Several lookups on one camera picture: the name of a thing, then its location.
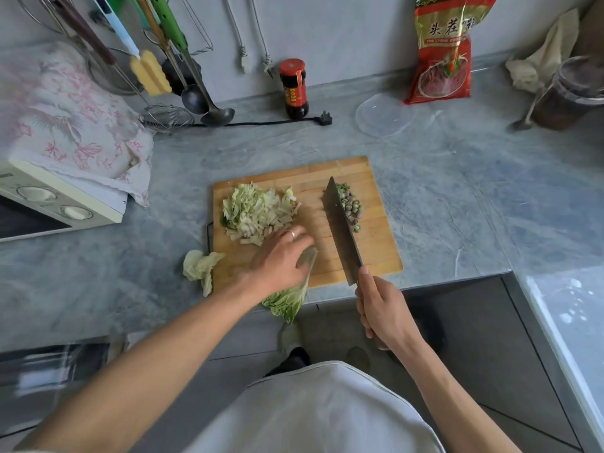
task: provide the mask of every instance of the white shirt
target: white shirt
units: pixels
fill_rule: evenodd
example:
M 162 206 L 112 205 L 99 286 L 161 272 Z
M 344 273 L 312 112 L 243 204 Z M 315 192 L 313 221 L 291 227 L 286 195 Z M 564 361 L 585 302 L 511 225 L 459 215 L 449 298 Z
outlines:
M 252 383 L 185 449 L 185 453 L 444 451 L 411 404 L 339 361 Z

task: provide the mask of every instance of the foot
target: foot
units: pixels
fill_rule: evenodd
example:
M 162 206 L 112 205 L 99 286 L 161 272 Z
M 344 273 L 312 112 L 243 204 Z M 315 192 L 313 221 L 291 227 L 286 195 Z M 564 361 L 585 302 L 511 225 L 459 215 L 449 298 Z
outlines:
M 294 320 L 291 324 L 283 324 L 279 332 L 279 351 L 287 357 L 292 350 L 298 347 L 304 347 L 304 336 L 300 323 Z
M 361 372 L 369 374 L 372 363 L 366 351 L 359 347 L 352 347 L 346 352 L 346 364 L 356 367 Z

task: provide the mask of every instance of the white wall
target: white wall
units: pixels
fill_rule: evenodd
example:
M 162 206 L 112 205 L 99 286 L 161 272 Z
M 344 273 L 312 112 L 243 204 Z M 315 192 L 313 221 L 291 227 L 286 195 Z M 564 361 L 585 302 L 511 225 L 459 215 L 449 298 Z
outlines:
M 36 6 L 35 0 L 26 1 Z M 263 52 L 249 0 L 231 0 L 255 67 L 255 72 L 249 75 L 242 74 L 238 67 L 238 45 L 224 1 L 189 1 L 214 43 L 214 51 L 196 57 L 214 100 L 247 97 L 279 88 L 279 82 L 271 82 L 261 72 Z M 92 6 L 91 0 L 76 2 L 78 6 Z M 472 31 L 473 54 L 534 44 L 558 15 L 590 2 L 497 0 L 485 21 Z M 1 3 L 0 47 L 25 45 L 48 37 L 47 31 L 22 13 L 14 0 Z M 273 61 L 288 57 L 303 59 L 307 65 L 307 84 L 378 74 L 413 66 L 417 61 L 414 0 L 256 0 L 256 5 Z M 190 47 L 200 48 L 202 40 L 181 0 L 171 0 L 170 6 L 182 21 L 181 28 Z M 110 38 L 108 33 L 102 35 Z

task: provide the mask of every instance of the wooden cutting board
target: wooden cutting board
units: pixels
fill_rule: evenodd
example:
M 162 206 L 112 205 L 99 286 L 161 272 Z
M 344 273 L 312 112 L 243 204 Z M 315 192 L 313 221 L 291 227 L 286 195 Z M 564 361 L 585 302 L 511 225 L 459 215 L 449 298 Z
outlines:
M 348 183 L 363 205 L 363 216 L 359 221 L 361 231 L 355 234 L 363 263 L 369 266 L 373 275 L 400 272 L 403 264 L 372 168 L 367 157 L 360 156 L 214 184 L 214 251 L 226 253 L 225 258 L 214 268 L 215 288 L 227 286 L 237 274 L 247 269 L 258 248 L 254 244 L 231 241 L 220 224 L 223 199 L 230 197 L 238 184 L 250 182 L 256 183 L 263 190 L 275 188 L 279 193 L 291 187 L 298 202 L 302 203 L 297 216 L 294 216 L 294 223 L 303 225 L 308 230 L 315 238 L 315 246 L 319 250 L 310 274 L 309 286 L 315 288 L 346 281 L 321 201 L 331 176 L 337 183 Z

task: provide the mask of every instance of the jar label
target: jar label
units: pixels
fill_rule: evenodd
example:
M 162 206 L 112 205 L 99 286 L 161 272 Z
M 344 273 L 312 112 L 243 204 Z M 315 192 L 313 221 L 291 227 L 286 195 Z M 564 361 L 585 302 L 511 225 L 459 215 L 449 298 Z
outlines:
M 285 103 L 288 106 L 302 106 L 306 103 L 306 86 L 284 87 Z

